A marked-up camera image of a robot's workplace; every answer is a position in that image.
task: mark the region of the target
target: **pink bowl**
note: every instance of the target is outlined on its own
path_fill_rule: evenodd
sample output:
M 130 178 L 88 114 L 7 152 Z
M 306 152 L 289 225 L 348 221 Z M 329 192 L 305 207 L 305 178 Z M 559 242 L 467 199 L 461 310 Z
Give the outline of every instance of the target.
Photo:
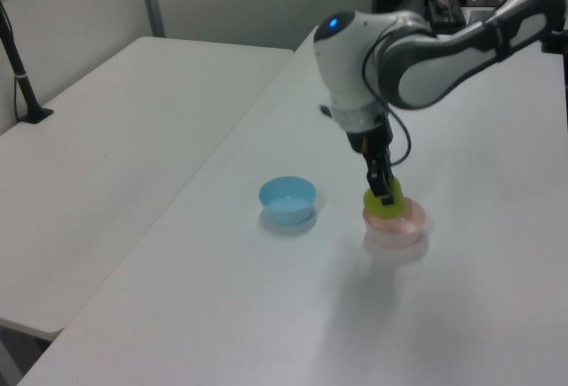
M 405 210 L 391 219 L 383 219 L 363 209 L 363 219 L 367 227 L 367 235 L 378 245 L 388 248 L 403 248 L 414 244 L 424 222 L 426 213 L 420 204 L 405 198 Z

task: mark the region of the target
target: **blue bowl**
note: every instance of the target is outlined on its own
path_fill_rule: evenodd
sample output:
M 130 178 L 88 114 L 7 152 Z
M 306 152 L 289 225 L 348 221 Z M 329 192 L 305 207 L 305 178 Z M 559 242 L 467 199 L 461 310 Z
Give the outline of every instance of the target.
M 316 188 L 301 177 L 276 177 L 260 188 L 258 198 L 275 224 L 297 225 L 312 214 Z

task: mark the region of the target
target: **bowl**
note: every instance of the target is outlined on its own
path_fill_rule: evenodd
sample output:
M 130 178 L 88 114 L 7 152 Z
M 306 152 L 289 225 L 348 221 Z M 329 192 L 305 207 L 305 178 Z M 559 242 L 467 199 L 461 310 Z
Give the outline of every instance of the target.
M 276 177 L 260 188 L 258 198 L 275 224 L 297 225 L 312 214 L 316 189 L 302 177 Z
M 363 209 L 363 219 L 369 238 L 387 248 L 404 248 L 414 244 L 426 221 L 426 213 L 420 204 L 405 198 L 405 210 L 397 217 L 384 219 Z

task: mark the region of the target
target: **white table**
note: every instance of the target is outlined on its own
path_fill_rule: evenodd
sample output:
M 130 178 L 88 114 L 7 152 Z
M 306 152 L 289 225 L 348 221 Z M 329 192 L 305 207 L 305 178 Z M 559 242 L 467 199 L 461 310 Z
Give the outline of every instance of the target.
M 291 51 L 142 38 L 0 137 L 0 325 L 52 340 Z
M 428 216 L 403 250 L 365 241 L 325 97 L 309 36 L 21 386 L 564 385 L 562 59 L 532 45 L 402 113 L 395 174 Z M 256 195 L 288 174 L 319 192 L 290 229 Z

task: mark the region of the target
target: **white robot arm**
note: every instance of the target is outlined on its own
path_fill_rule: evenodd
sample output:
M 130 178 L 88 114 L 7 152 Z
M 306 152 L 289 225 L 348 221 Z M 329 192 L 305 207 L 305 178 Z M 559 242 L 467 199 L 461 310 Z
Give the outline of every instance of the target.
M 341 12 L 325 20 L 313 45 L 330 94 L 331 105 L 322 112 L 365 156 L 373 194 L 392 204 L 388 104 L 431 106 L 472 75 L 545 37 L 565 16 L 566 0 L 507 0 L 489 20 L 451 36 L 433 35 L 412 12 Z

